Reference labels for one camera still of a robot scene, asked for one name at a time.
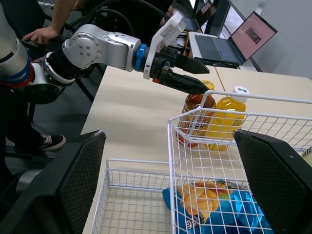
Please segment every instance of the white bottle cap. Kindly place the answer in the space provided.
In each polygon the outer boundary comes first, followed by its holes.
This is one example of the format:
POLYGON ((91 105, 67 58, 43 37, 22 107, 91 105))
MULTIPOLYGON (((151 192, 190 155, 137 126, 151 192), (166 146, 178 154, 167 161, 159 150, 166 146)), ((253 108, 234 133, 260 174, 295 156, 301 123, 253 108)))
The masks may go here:
MULTIPOLYGON (((249 90, 243 86, 235 86, 233 89, 233 93, 249 94, 249 90)), ((235 101, 238 101, 240 103, 244 103, 247 101, 247 97, 231 96, 231 98, 233 98, 235 101)))

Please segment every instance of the laptop screen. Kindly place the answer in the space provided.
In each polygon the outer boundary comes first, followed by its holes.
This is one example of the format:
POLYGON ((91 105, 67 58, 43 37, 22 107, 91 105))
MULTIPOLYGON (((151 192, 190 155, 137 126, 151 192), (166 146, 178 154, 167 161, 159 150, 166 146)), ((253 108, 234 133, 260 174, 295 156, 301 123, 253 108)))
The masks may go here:
POLYGON ((276 33, 271 25, 253 12, 231 35, 230 40, 247 60, 276 33))
POLYGON ((196 13, 195 20, 201 27, 216 12, 215 6, 208 0, 203 7, 196 13))

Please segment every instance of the laptop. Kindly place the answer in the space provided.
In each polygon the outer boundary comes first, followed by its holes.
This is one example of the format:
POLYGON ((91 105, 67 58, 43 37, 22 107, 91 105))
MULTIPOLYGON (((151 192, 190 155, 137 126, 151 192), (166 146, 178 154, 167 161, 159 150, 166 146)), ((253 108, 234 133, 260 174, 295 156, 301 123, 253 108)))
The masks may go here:
POLYGON ((184 31, 197 32, 201 26, 216 12, 216 7, 208 0, 191 19, 183 18, 186 24, 184 31))
POLYGON ((232 67, 242 65, 276 33, 277 30, 259 14, 252 12, 228 39, 205 35, 195 38, 203 61, 209 61, 211 65, 222 62, 224 66, 232 67))

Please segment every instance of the hand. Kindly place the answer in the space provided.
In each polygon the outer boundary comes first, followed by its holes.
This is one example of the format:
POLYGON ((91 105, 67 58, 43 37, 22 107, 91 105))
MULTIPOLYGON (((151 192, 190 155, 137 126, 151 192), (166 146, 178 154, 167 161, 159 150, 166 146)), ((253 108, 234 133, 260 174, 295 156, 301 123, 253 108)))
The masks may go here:
POLYGON ((169 12, 170 16, 173 16, 174 15, 174 8, 171 6, 169 6, 167 12, 169 12))
POLYGON ((165 25, 165 23, 166 23, 166 20, 165 20, 165 18, 163 17, 162 19, 161 19, 161 22, 160 22, 160 26, 164 26, 165 25))
POLYGON ((46 28, 39 28, 36 29, 34 32, 31 32, 24 36, 23 40, 31 40, 35 41, 38 44, 48 44, 49 39, 56 38, 59 35, 59 33, 51 26, 46 28))

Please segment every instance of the wall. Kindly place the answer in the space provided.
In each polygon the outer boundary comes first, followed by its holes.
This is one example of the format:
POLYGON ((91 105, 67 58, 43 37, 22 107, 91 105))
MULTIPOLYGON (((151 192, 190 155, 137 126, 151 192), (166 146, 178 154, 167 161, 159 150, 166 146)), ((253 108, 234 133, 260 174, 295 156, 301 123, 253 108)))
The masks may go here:
POLYGON ((261 2, 260 0, 228 0, 228 1, 245 18, 247 18, 253 11, 255 11, 259 3, 261 2))
POLYGON ((261 16, 278 33, 254 56, 263 72, 312 78, 312 1, 267 0, 261 16))

